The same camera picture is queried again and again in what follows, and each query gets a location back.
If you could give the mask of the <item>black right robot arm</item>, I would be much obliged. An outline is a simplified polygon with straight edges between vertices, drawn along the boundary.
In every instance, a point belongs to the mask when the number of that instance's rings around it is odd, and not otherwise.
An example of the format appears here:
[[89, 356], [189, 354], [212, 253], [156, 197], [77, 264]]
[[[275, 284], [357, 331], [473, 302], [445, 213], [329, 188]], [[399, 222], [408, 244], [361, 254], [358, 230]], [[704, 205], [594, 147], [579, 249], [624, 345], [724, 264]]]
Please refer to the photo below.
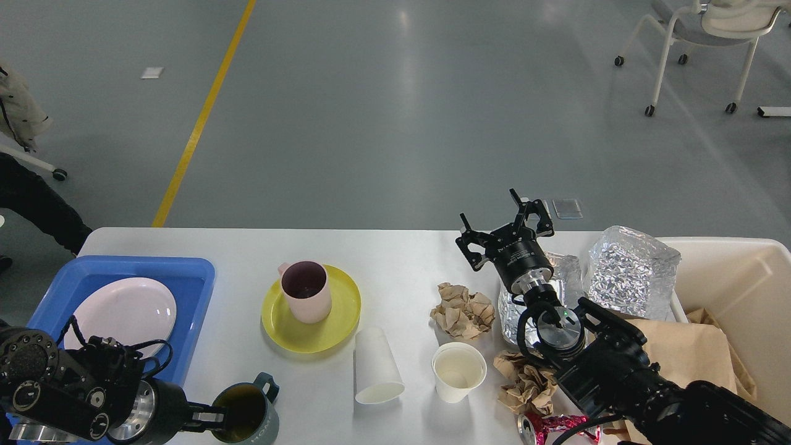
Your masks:
[[492, 263], [514, 304], [523, 307], [516, 343], [528, 363], [554, 379], [588, 420], [556, 439], [629, 420], [652, 444], [788, 444], [787, 425], [734, 392], [697, 380], [680, 387], [650, 363], [640, 329], [581, 297], [561, 304], [550, 281], [554, 268], [538, 238], [554, 235], [542, 200], [523, 200], [515, 219], [491, 232], [476, 231], [465, 215], [457, 245], [472, 270]]

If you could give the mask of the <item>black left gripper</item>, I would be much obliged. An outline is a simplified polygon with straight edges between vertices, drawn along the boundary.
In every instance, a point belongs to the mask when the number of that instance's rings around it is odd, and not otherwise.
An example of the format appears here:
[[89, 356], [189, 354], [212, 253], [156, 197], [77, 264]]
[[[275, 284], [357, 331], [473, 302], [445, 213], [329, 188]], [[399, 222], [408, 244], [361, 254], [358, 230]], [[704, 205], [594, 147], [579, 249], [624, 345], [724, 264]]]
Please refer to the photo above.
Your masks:
[[141, 380], [131, 411], [121, 425], [108, 430], [114, 444], [164, 444], [183, 425], [184, 433], [221, 431], [227, 408], [187, 402], [183, 389], [158, 378]]

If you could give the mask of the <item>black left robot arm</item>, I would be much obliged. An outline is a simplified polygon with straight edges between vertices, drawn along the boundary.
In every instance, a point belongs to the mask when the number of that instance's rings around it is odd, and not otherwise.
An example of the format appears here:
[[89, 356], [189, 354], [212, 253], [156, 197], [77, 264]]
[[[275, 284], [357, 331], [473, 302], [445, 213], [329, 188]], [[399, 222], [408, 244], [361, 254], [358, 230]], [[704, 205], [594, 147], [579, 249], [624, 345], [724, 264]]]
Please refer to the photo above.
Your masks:
[[[63, 349], [73, 331], [78, 349]], [[227, 408], [189, 402], [175, 383], [159, 379], [173, 357], [166, 340], [124, 345], [84, 338], [76, 316], [63, 333], [2, 322], [2, 443], [108, 439], [115, 444], [164, 444], [177, 433], [219, 433]]]

